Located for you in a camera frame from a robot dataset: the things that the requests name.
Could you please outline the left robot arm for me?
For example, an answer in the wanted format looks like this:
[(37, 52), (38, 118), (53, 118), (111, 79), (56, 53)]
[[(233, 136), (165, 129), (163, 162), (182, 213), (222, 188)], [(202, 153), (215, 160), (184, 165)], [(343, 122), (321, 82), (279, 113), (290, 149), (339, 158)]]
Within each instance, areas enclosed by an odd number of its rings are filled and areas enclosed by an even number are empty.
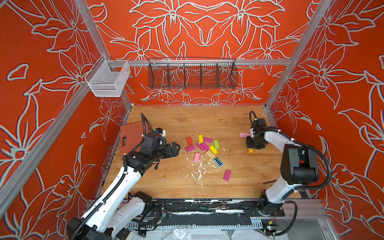
[(179, 155), (180, 145), (167, 143), (163, 134), (149, 132), (122, 157), (123, 166), (113, 183), (82, 217), (74, 217), (67, 225), (70, 240), (125, 240), (130, 232), (125, 226), (130, 222), (156, 225), (162, 210), (152, 208), (152, 197), (138, 192), (123, 207), (122, 201), (144, 173), (158, 168), (160, 160)]

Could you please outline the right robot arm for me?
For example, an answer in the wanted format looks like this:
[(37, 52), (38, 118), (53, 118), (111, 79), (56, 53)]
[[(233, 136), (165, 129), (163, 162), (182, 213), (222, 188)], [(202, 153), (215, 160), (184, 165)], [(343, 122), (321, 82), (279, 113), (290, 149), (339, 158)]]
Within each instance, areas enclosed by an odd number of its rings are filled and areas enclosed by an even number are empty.
[(298, 190), (321, 190), (331, 182), (331, 163), (321, 151), (268, 126), (266, 120), (257, 118), (253, 111), (250, 123), (250, 135), (246, 137), (248, 149), (261, 150), (271, 144), (282, 153), (281, 176), (259, 197), (261, 215), (276, 213)]

